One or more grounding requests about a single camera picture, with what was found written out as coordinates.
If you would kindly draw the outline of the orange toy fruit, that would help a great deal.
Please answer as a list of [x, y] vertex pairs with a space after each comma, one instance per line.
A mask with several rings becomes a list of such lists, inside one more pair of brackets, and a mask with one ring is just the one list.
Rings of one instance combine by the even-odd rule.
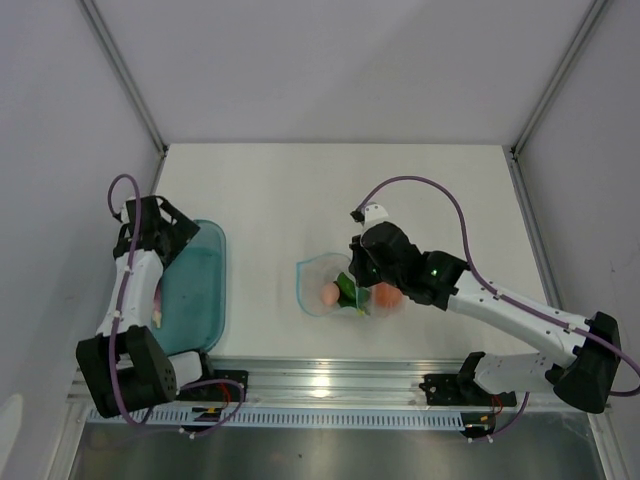
[[396, 287], [381, 282], [373, 287], [372, 299], [376, 307], [391, 310], [402, 304], [404, 296]]

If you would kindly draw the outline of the green toy bell pepper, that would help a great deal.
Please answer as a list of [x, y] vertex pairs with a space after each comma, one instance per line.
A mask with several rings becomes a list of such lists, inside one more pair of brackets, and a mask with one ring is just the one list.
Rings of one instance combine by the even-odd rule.
[[338, 305], [341, 308], [354, 308], [355, 303], [360, 300], [360, 293], [355, 282], [345, 272], [341, 272], [334, 283], [341, 291]]

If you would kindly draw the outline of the clear zip top bag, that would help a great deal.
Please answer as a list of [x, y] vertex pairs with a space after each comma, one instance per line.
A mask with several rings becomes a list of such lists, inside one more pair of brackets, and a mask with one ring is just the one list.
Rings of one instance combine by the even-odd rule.
[[325, 253], [296, 264], [296, 298], [301, 310], [316, 318], [386, 318], [405, 306], [401, 292], [386, 283], [362, 287], [348, 271], [350, 259]]

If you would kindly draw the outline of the pink toy egg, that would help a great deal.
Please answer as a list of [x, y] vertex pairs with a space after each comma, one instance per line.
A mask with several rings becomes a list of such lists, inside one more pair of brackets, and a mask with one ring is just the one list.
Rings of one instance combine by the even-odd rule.
[[331, 307], [338, 302], [340, 295], [340, 288], [335, 283], [327, 283], [321, 290], [321, 301], [324, 305]]

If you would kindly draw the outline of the purple toy eggplant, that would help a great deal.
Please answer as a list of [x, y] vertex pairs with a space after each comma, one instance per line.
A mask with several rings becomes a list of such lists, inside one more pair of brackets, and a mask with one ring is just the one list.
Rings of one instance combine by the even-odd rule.
[[156, 329], [160, 329], [162, 326], [162, 289], [161, 285], [156, 286], [153, 298], [153, 310], [151, 321]]

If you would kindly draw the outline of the green toy chili pepper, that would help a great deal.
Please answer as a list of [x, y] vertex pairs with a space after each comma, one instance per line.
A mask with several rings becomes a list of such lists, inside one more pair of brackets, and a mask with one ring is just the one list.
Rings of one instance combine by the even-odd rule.
[[371, 315], [369, 302], [356, 302], [354, 308], [356, 310], [356, 313], [360, 316], [369, 317]]

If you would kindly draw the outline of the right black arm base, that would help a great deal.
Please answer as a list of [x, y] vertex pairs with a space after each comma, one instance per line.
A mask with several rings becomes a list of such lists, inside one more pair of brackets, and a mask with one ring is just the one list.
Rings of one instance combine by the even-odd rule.
[[426, 374], [418, 385], [426, 397], [429, 406], [443, 407], [515, 407], [517, 398], [514, 392], [490, 394], [480, 388], [473, 380], [458, 374]]

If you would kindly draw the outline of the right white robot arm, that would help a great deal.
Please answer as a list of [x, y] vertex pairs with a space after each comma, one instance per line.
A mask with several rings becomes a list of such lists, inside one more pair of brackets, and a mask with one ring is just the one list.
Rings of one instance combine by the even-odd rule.
[[360, 287], [386, 283], [416, 304], [482, 321], [533, 347], [531, 354], [472, 352], [457, 374], [428, 374], [421, 389], [439, 406], [513, 406], [518, 393], [553, 393], [571, 407], [599, 414], [620, 363], [618, 325], [598, 312], [589, 319], [508, 291], [491, 291], [469, 263], [442, 251], [422, 252], [383, 221], [350, 243], [350, 273]]

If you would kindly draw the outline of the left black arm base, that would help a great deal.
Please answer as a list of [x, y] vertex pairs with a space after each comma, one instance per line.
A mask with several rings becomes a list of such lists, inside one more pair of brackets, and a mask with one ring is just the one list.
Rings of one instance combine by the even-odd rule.
[[217, 369], [205, 374], [203, 380], [222, 380], [222, 383], [208, 384], [200, 387], [196, 393], [198, 400], [232, 403], [240, 399], [239, 388], [236, 384], [241, 385], [244, 389], [247, 388], [249, 372], [247, 370], [237, 369]]

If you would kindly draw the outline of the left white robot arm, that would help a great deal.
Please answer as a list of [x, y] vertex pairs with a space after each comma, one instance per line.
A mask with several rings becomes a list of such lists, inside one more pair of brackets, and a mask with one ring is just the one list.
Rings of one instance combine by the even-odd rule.
[[76, 347], [98, 413], [113, 418], [174, 401], [184, 389], [197, 400], [216, 390], [216, 374], [202, 354], [169, 355], [152, 333], [156, 291], [163, 274], [200, 227], [168, 200], [150, 195], [125, 202], [113, 248], [115, 285], [96, 334]]

